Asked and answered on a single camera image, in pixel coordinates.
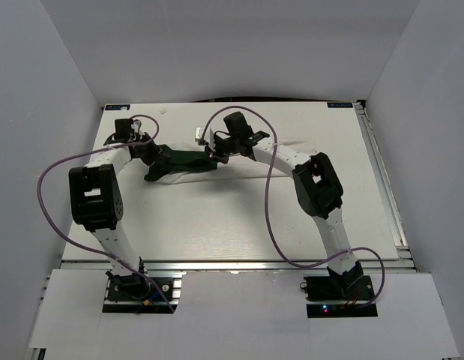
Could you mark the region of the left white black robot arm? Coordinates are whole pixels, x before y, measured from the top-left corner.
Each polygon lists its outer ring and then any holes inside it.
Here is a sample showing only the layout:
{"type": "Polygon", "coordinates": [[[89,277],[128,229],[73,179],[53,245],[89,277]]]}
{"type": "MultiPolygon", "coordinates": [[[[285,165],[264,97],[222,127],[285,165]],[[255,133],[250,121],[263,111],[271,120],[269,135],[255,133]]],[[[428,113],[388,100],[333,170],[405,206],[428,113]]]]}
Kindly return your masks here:
{"type": "Polygon", "coordinates": [[[142,258],[122,226],[124,203],[118,174],[135,159],[147,166],[169,159],[141,126],[136,116],[116,119],[115,132],[104,143],[105,151],[68,173],[74,222],[98,240],[112,264],[107,276],[116,290],[137,301],[155,296],[160,289],[148,279],[142,258]]]}

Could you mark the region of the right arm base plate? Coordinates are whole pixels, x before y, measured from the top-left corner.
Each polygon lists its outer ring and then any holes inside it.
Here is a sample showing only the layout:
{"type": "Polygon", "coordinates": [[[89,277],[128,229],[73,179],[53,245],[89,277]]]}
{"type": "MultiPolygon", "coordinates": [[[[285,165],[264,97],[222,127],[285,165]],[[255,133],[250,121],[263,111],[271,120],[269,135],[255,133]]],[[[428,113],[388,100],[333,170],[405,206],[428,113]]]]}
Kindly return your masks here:
{"type": "Polygon", "coordinates": [[[340,319],[377,317],[375,303],[364,307],[375,292],[369,276],[363,276],[352,290],[342,293],[330,277],[309,276],[300,283],[306,295],[307,317],[309,319],[340,319]]]}

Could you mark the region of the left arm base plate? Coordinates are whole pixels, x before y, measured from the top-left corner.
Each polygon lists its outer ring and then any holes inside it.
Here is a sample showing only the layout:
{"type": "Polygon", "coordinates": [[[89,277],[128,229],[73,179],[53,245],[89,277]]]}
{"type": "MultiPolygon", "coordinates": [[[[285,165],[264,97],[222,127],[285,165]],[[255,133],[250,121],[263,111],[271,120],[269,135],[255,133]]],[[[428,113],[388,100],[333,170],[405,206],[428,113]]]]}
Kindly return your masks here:
{"type": "Polygon", "coordinates": [[[136,274],[120,276],[107,271],[102,312],[105,314],[172,314],[177,308],[173,277],[153,277],[157,288],[136,274]]]}

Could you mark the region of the white green raglan t-shirt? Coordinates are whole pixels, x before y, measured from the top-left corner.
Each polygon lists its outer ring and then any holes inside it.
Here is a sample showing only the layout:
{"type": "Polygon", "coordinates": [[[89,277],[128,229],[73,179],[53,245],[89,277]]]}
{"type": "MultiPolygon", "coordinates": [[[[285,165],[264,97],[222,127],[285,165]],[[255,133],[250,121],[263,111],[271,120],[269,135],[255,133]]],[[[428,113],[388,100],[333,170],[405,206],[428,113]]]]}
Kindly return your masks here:
{"type": "Polygon", "coordinates": [[[159,147],[168,155],[168,161],[148,166],[144,175],[146,182],[160,185],[179,185],[232,179],[264,179],[293,177],[293,171],[305,164],[310,156],[295,151],[289,144],[277,147],[272,158],[273,147],[269,141],[253,148],[252,157],[238,156],[229,163],[220,163],[206,151],[191,151],[171,148],[166,144],[159,147]]]}

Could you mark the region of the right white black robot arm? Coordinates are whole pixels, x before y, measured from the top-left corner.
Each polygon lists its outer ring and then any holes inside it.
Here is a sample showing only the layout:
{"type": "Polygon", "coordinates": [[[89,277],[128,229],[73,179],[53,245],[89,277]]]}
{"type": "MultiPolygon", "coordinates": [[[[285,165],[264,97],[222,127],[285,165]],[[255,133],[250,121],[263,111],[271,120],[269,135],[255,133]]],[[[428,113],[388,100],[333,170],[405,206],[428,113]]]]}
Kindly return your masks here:
{"type": "Polygon", "coordinates": [[[242,106],[227,115],[223,121],[227,132],[225,137],[210,129],[211,121],[204,128],[196,130],[196,141],[205,147],[209,157],[227,164],[231,156],[240,155],[257,163],[268,165],[265,181],[265,222],[269,236],[278,254],[288,264],[305,269],[305,265],[293,262],[281,251],[274,238],[269,215],[269,191],[274,170],[290,177],[295,186],[295,194],[301,209],[314,221],[327,258],[331,292],[339,299],[347,299],[358,288],[363,277],[363,269],[353,254],[346,229],[343,224],[343,186],[338,179],[330,158],[322,153],[305,154],[287,145],[280,144],[277,132],[257,112],[252,112],[268,126],[269,132],[254,131],[247,123],[242,106]]]}

